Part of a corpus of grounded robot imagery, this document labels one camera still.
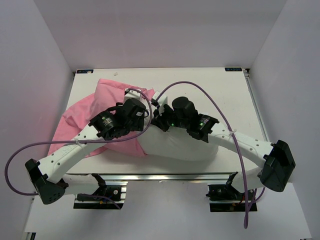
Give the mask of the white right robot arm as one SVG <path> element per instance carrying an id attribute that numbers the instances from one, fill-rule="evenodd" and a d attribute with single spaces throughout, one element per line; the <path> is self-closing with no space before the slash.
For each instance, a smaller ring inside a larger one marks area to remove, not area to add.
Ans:
<path id="1" fill-rule="evenodd" d="M 156 106 L 152 124 L 164 132 L 182 129 L 187 140 L 203 141 L 206 147 L 221 146 L 241 155 L 256 164 L 256 168 L 233 173 L 226 183 L 226 195 L 236 200 L 245 190 L 266 187 L 274 192 L 283 192 L 296 167 L 289 145 L 260 141 L 240 132 L 232 132 L 216 118 L 200 114 L 194 103 L 181 96 L 168 105 L 167 97 L 154 94 L 151 100 Z"/>

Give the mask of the white pillow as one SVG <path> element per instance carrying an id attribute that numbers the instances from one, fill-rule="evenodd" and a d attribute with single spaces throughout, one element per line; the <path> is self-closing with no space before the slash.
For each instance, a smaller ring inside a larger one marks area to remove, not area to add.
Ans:
<path id="1" fill-rule="evenodd" d="M 137 140 L 147 155 L 183 161 L 213 160 L 219 150 L 218 145 L 192 138 L 185 129 L 177 127 L 164 132 L 151 125 Z"/>

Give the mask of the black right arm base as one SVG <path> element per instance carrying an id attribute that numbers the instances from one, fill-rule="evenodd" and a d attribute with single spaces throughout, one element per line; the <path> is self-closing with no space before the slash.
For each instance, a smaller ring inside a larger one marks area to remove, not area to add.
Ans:
<path id="1" fill-rule="evenodd" d="M 209 184 L 209 209 L 211 213 L 245 212 L 245 194 L 238 192 L 231 183 L 238 172 L 231 174 L 225 184 Z"/>

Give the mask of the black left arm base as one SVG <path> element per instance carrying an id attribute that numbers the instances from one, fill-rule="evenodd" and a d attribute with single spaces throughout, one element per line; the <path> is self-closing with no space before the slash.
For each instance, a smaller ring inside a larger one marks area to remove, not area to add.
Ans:
<path id="1" fill-rule="evenodd" d="M 88 193 L 76 195 L 73 208 L 82 210 L 121 210 L 127 192 L 127 182 L 105 180 L 94 174 L 100 187 L 92 196 Z"/>

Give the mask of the pink fabric pillowcase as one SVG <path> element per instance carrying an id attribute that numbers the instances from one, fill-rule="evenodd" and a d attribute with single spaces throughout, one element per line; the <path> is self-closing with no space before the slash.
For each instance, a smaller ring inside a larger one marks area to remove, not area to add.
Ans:
<path id="1" fill-rule="evenodd" d="M 134 88 L 142 91 L 150 100 L 155 94 L 151 89 L 141 88 L 109 79 L 99 79 L 95 92 L 70 106 L 60 118 L 54 133 L 54 141 L 72 140 L 79 134 L 89 121 L 100 112 L 113 107 L 124 100 L 125 89 Z M 131 139 L 123 142 L 108 143 L 94 151 L 88 157 L 93 157 L 112 150 L 134 157 L 144 157 L 145 153 L 138 140 Z"/>

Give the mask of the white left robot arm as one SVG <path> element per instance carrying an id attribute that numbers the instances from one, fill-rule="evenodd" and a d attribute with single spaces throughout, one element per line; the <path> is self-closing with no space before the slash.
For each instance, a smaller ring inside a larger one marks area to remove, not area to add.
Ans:
<path id="1" fill-rule="evenodd" d="M 131 132 L 141 135 L 147 128 L 144 120 L 150 118 L 151 110 L 150 103 L 144 104 L 135 98 L 117 103 L 93 117 L 73 143 L 65 144 L 39 161 L 28 160 L 26 170 L 43 204 L 52 204 L 64 195 L 105 198 L 107 185 L 99 174 L 70 175 L 67 172 L 105 144 L 124 140 Z"/>

